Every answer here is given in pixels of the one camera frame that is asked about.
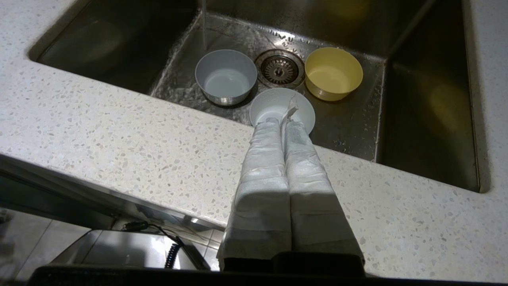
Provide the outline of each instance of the drain strainer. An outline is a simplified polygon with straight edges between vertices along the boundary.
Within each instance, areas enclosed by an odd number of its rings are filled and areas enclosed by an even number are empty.
[[[267,50],[256,59],[258,79],[271,88],[293,89],[305,77],[302,60],[292,52]]]

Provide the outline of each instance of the water stream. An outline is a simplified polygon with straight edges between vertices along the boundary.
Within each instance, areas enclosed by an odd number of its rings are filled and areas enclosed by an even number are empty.
[[[206,0],[201,0],[201,34],[203,37],[203,48],[206,52]]]

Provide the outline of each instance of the kitchen sink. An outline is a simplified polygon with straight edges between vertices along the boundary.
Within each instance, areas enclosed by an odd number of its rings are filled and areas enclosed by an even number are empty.
[[[460,0],[91,0],[59,32],[33,60],[248,125],[256,94],[292,88],[314,107],[316,145],[480,191]],[[337,102],[314,97],[301,76],[328,46],[364,71]],[[258,66],[238,105],[211,103],[194,79],[217,49]],[[271,77],[277,61],[294,76]]]

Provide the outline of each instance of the white speckled countertop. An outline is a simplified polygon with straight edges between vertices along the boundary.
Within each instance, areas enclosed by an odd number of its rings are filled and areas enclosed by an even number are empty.
[[[32,62],[72,2],[0,1],[0,153],[225,225],[252,127]],[[465,4],[487,193],[317,149],[367,272],[508,282],[508,2]]]

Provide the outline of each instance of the bowl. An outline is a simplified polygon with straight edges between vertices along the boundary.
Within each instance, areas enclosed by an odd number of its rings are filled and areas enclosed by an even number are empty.
[[[314,108],[305,96],[290,89],[274,88],[258,94],[250,104],[250,123],[256,126],[259,122],[264,122],[271,117],[277,118],[280,122],[293,96],[296,97],[298,110],[291,119],[301,121],[307,134],[310,134],[315,124]]]
[[[195,70],[196,82],[213,103],[242,102],[256,84],[258,70],[252,60],[235,50],[216,50],[202,57]]]
[[[317,49],[305,61],[305,84],[322,100],[343,99],[360,85],[362,79],[362,65],[345,50]]]

